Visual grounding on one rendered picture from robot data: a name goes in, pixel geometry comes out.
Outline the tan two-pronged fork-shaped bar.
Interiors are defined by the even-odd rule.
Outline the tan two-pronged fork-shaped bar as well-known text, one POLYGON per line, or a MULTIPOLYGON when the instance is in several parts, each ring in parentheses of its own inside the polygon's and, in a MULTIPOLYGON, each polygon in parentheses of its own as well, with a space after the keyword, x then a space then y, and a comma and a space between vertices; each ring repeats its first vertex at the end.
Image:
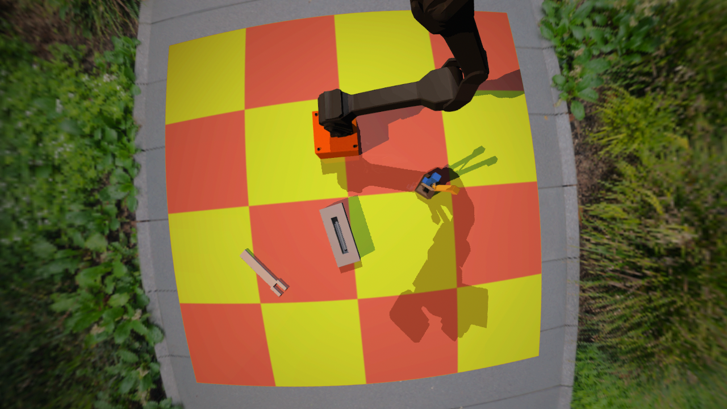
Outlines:
POLYGON ((251 266, 253 271, 255 271, 258 276, 260 276, 268 285, 271 287, 270 289, 277 295, 280 296, 281 293, 275 289, 274 285, 277 283, 280 285, 280 287, 283 290, 286 290, 287 287, 279 281, 279 279, 276 281, 276 279, 263 267, 261 264, 256 260, 256 258, 253 258, 253 256, 246 251, 246 249, 239 255, 243 260, 247 263, 248 266, 251 266))

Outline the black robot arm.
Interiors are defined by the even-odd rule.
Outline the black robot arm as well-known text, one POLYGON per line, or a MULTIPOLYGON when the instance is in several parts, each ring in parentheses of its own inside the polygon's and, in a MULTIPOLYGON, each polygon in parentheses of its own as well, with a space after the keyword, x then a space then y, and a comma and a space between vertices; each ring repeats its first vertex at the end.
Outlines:
POLYGON ((419 105, 434 111, 457 111, 471 102, 478 86, 488 79, 487 53, 474 20, 474 0, 410 0, 410 4, 415 20, 429 33, 440 34, 454 58, 408 84, 355 95, 339 89, 324 91, 317 98, 319 124, 330 137, 353 135, 352 121, 360 115, 419 105))

